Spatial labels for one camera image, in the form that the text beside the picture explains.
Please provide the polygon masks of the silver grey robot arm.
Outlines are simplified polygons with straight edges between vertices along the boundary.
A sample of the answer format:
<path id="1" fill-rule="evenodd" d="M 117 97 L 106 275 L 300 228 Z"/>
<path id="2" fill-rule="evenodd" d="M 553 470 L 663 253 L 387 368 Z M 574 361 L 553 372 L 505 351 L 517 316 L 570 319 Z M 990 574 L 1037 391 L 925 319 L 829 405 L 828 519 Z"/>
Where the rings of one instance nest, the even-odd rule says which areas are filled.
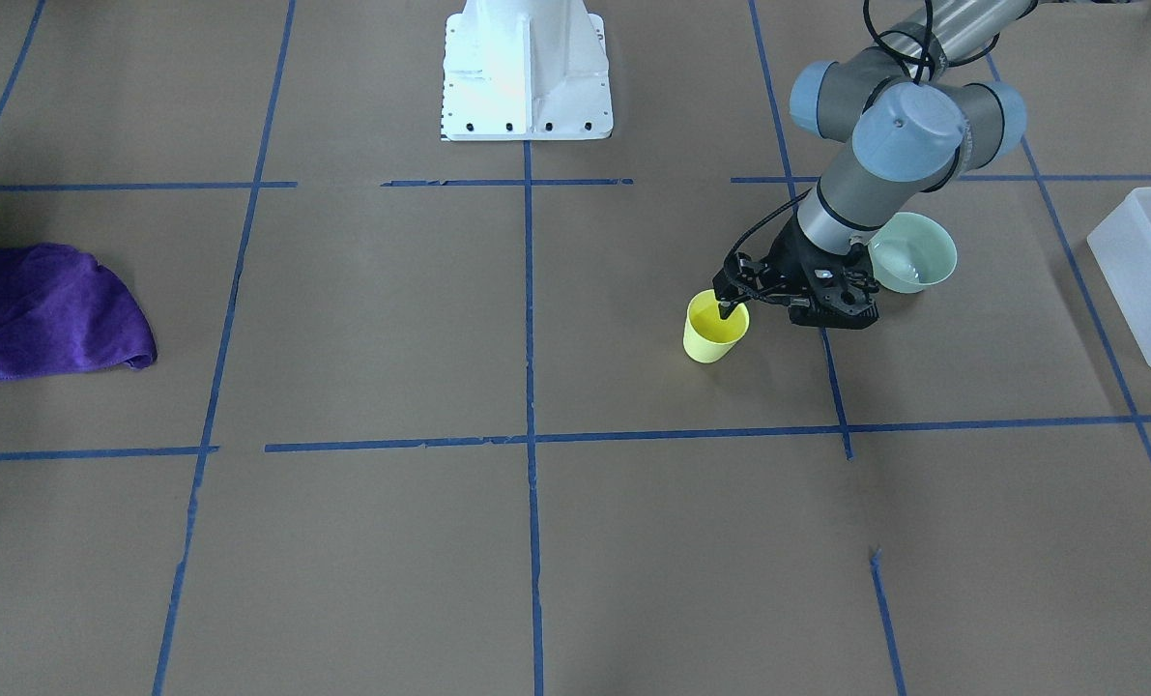
<path id="1" fill-rule="evenodd" d="M 862 330 L 879 318 L 883 274 L 870 242 L 910 198 L 950 185 L 1021 144 L 1024 98 L 1003 82 L 942 84 L 988 58 L 1034 1 L 928 1 L 845 62 L 806 66 L 788 97 L 796 127 L 841 151 L 788 215 L 764 257 L 734 244 L 712 277 L 721 320 L 739 305 L 782 305 L 795 326 Z"/>

